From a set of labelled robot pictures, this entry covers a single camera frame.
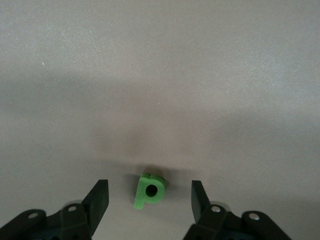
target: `black plastic bracket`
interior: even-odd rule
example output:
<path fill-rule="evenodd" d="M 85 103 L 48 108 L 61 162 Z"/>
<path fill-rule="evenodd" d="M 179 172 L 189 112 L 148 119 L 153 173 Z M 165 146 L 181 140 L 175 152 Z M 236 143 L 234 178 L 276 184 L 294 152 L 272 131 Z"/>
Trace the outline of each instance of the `black plastic bracket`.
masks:
<path fill-rule="evenodd" d="M 191 206 L 195 224 L 184 240 L 291 240 L 263 212 L 246 211 L 240 218 L 211 204 L 201 181 L 192 181 Z"/>
<path fill-rule="evenodd" d="M 81 203 L 51 216 L 40 209 L 19 214 L 0 228 L 0 240 L 91 240 L 108 205 L 108 180 L 99 180 Z"/>

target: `green object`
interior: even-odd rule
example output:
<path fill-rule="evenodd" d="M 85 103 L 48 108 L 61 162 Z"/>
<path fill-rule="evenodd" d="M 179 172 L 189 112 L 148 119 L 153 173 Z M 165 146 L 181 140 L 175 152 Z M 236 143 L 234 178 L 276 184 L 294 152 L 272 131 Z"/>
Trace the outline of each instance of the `green object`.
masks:
<path fill-rule="evenodd" d="M 141 210 L 145 203 L 156 204 L 164 198 L 165 192 L 166 182 L 162 177 L 143 173 L 136 190 L 134 207 Z"/>

